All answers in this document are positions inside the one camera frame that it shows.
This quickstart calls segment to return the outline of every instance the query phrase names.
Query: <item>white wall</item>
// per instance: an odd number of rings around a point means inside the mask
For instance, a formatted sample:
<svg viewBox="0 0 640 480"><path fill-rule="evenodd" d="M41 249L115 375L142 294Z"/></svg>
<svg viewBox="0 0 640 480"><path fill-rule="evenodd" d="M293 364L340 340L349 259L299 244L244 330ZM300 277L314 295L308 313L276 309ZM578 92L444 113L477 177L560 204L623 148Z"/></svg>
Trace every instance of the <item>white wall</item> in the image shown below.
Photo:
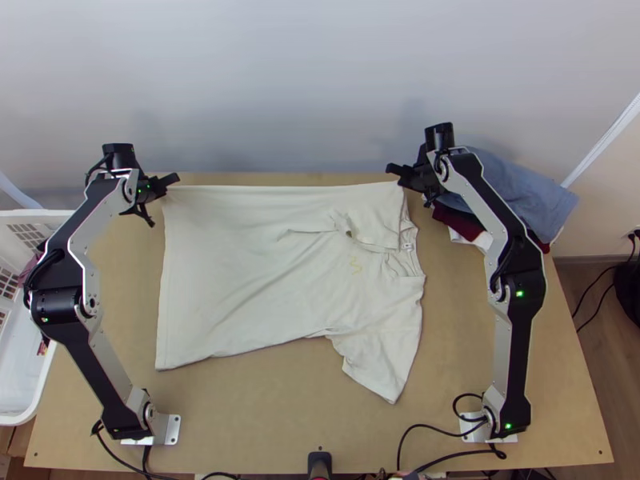
<svg viewBox="0 0 640 480"><path fill-rule="evenodd" d="M626 234L640 226L640 117L570 190L580 196L580 203L554 246L554 256L629 254L631 242Z"/></svg>
<svg viewBox="0 0 640 480"><path fill-rule="evenodd" d="M0 169L369 170L422 129L561 181L640 90L640 2L5 0Z"/></svg>

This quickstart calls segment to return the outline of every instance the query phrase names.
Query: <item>white pipe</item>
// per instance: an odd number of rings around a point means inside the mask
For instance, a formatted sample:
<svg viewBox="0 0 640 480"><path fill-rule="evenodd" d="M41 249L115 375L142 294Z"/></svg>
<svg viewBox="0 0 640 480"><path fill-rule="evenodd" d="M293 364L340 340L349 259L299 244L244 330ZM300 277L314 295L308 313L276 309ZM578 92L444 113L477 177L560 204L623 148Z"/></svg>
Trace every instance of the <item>white pipe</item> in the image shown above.
<svg viewBox="0 0 640 480"><path fill-rule="evenodd" d="M616 139L620 133L624 131L627 125L636 118L636 115L640 114L640 94L637 94L631 103L622 111L622 113L615 119L613 125L605 132L600 140L594 145L594 148L584 157L584 159L575 167L567 178L560 184L561 186L568 188L576 178L582 175L589 165L591 165L600 154Z"/></svg>
<svg viewBox="0 0 640 480"><path fill-rule="evenodd" d="M42 208L42 205L17 188L16 185L4 175L2 170L0 170L0 189L4 190L6 194L19 203L22 208Z"/></svg>

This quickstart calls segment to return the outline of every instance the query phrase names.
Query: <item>cloth fabric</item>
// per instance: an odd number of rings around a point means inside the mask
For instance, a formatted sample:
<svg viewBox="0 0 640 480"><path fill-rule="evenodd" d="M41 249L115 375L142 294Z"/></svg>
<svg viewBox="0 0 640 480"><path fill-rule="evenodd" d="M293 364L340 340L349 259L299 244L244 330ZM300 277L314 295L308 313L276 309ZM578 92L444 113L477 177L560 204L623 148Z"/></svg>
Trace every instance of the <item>cloth fabric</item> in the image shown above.
<svg viewBox="0 0 640 480"><path fill-rule="evenodd" d="M162 208L157 369L325 336L353 380L398 399L425 279L402 188L176 186Z"/></svg>
<svg viewBox="0 0 640 480"><path fill-rule="evenodd" d="M486 252L494 240L475 215L449 208L438 201L433 203L431 217L449 227L449 237L454 243L476 245L482 252ZM551 252L550 245L542 243L535 232L528 229L526 232L544 254Z"/></svg>
<svg viewBox="0 0 640 480"><path fill-rule="evenodd" d="M524 166L507 162L478 148L467 148L480 158L485 180L504 198L514 213L535 232L542 243L552 243L578 204L578 196ZM448 192L438 197L438 201L471 213L458 194Z"/></svg>

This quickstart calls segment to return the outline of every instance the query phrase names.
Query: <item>dark red cloth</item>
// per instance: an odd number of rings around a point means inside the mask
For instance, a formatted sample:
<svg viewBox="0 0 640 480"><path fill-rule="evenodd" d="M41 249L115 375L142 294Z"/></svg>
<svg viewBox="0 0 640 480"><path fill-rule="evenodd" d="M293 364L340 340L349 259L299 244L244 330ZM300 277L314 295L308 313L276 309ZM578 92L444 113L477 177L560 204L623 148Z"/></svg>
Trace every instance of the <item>dark red cloth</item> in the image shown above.
<svg viewBox="0 0 640 480"><path fill-rule="evenodd" d="M434 212L431 216L434 220L450 226L468 242L472 242L486 230L475 215L450 208L440 202L434 202ZM551 251L549 244L540 242L540 239L532 230L527 230L527 233L544 254L548 254Z"/></svg>

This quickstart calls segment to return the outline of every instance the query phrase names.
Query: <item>pile of clothes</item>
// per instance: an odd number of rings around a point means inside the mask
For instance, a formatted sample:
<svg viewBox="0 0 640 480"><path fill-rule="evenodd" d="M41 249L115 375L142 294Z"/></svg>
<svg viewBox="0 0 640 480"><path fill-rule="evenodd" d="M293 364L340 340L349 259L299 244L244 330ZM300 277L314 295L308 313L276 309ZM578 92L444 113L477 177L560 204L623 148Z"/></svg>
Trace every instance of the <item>pile of clothes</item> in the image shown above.
<svg viewBox="0 0 640 480"><path fill-rule="evenodd" d="M495 155L467 147L484 166L485 180L504 198L512 211L524 222L527 232L544 254L556 239L578 196L550 178ZM489 232L458 194L447 192L433 204L433 218L449 227L452 242L470 243L486 251L493 241Z"/></svg>

